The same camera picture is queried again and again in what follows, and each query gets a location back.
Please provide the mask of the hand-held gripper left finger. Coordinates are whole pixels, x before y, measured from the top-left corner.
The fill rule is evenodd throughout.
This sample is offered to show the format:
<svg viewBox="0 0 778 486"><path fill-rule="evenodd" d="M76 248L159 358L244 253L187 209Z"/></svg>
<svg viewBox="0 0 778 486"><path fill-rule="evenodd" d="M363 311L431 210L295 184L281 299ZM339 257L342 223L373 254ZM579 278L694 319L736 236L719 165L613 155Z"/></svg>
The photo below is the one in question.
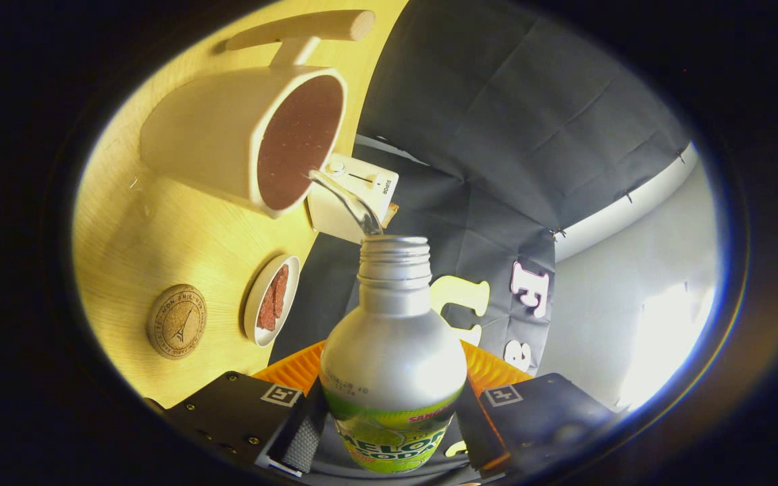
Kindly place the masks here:
<svg viewBox="0 0 778 486"><path fill-rule="evenodd" d="M303 477L328 415L319 379L323 347L313 344L256 375L222 373L170 407L147 402L181 433L235 464Z"/></svg>

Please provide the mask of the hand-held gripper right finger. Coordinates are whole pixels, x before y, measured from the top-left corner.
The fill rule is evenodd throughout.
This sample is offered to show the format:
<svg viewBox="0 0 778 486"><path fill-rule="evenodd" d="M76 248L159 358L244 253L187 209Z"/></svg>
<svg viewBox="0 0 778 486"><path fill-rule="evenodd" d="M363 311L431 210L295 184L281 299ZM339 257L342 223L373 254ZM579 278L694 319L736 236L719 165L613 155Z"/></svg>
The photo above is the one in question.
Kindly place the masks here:
<svg viewBox="0 0 778 486"><path fill-rule="evenodd" d="M540 473L595 445L617 413L559 373L532 378L462 342L467 379L456 401L467 460L483 477Z"/></svg>

